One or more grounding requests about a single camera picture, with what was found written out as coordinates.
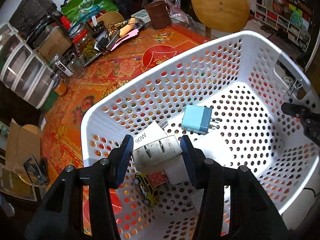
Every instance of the orange tablecloth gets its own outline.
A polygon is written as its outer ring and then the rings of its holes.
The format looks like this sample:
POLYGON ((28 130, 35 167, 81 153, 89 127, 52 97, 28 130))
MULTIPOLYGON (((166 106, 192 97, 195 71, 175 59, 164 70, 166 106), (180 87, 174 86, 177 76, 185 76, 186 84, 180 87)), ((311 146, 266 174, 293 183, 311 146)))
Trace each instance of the orange tablecloth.
MULTIPOLYGON (((41 152, 48 160, 50 183, 69 164, 83 167, 80 124, 91 106, 145 71, 206 41, 181 25, 158 31, 147 27, 136 38, 94 62, 84 77, 71 80, 67 93, 45 116, 41 152)), ((87 198, 88 192, 84 191, 84 228, 90 233, 87 198)), ((115 191, 111 191, 111 198, 117 213, 121 203, 115 191)))

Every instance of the blue charger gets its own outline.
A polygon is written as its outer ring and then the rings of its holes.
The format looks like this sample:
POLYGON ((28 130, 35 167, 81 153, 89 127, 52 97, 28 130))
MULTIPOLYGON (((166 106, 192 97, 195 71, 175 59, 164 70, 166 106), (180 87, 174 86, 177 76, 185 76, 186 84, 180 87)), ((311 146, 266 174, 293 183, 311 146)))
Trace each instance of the blue charger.
POLYGON ((204 106, 193 106, 187 105, 181 127, 184 130, 207 134, 209 128, 219 128, 219 126, 214 126, 210 124, 210 121, 222 121, 220 118, 211 118, 212 109, 204 106))

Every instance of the pink paper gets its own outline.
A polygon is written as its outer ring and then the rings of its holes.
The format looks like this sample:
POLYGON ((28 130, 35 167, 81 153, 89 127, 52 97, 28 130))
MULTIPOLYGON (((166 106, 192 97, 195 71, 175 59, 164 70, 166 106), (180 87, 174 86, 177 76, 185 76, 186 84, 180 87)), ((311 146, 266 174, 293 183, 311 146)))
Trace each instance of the pink paper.
POLYGON ((122 42, 126 41, 127 39, 132 38, 133 36, 138 35, 139 30, 138 29, 134 29, 130 32, 128 32, 125 36, 119 38, 117 40, 117 42, 113 45, 111 51, 113 51, 116 47, 118 47, 122 42))

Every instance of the jar of olives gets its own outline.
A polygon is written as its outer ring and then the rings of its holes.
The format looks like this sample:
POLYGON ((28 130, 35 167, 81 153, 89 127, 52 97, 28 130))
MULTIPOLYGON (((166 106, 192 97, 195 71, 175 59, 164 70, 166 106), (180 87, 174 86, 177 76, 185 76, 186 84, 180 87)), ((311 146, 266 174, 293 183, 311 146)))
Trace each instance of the jar of olives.
POLYGON ((72 43, 81 51, 87 60, 95 56, 98 51, 94 49, 95 39, 88 30, 83 29, 75 36, 72 43))

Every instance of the yellow toy car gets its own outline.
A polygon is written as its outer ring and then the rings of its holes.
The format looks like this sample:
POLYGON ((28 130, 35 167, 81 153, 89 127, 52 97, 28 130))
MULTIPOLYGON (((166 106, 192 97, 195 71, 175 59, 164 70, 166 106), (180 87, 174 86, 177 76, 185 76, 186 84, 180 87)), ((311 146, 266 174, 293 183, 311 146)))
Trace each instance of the yellow toy car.
POLYGON ((139 172, 135 175, 133 183, 139 185, 140 191, 144 196, 143 203, 154 207, 159 201, 158 191, 151 185, 148 176, 139 172))

